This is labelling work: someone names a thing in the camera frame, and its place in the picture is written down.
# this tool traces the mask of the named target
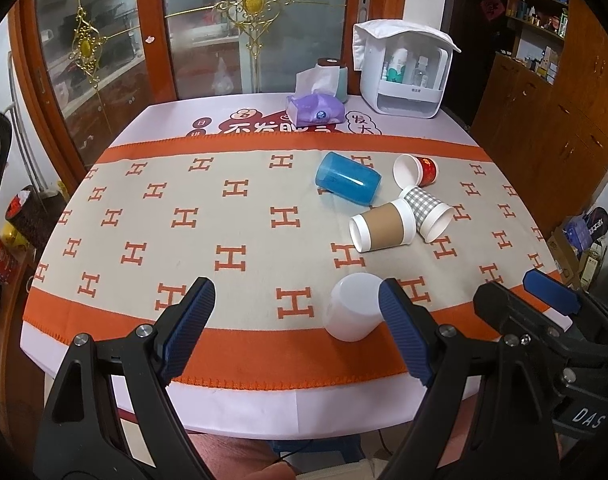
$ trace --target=tissue pack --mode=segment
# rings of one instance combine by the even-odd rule
[[[335,96],[313,93],[286,101],[286,114],[297,128],[344,122],[344,104]]]

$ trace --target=dining table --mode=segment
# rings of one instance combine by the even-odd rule
[[[558,278],[555,261],[505,176],[448,114],[381,115],[350,96],[344,122],[296,128],[286,98],[152,105],[105,150],[66,205],[28,296],[21,348],[48,375],[76,334],[125,336],[205,276],[215,308],[167,387],[183,426],[323,438],[412,420],[426,392],[383,323],[357,342],[324,329],[331,290],[348,274],[396,278],[438,323],[473,338],[498,337],[472,304],[489,281],[570,326],[524,291],[530,269]],[[401,153],[432,158],[439,172],[426,190],[452,206],[447,229],[430,244],[418,234],[359,253],[349,219],[368,207],[315,184],[329,151],[382,176],[372,206],[398,197],[392,167]],[[133,419],[124,377],[113,387],[120,415]],[[469,378],[465,396],[478,387]]]

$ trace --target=screw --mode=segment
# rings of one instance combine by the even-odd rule
[[[153,333],[153,327],[151,325],[140,325],[135,329],[135,333],[138,337],[146,337]]]
[[[74,338],[73,338],[73,343],[75,344],[75,346],[82,346],[85,345],[86,343],[88,343],[88,334],[77,334]]]
[[[573,384],[577,380],[577,376],[571,368],[564,368],[562,370],[562,380],[566,384]]]
[[[504,336],[504,342],[508,346],[517,346],[520,344],[520,340],[517,339],[517,336],[515,334],[506,334]]]
[[[456,329],[453,325],[440,325],[438,330],[444,337],[453,337],[458,332],[458,329]]]

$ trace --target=glass door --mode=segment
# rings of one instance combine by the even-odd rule
[[[286,92],[339,58],[346,0],[164,0],[180,99]]]
[[[151,103],[136,0],[35,0],[60,113],[88,169]]]

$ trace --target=blue plastic cup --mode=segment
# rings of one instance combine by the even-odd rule
[[[315,184],[360,205],[370,205],[382,176],[373,168],[328,152],[318,168]]]

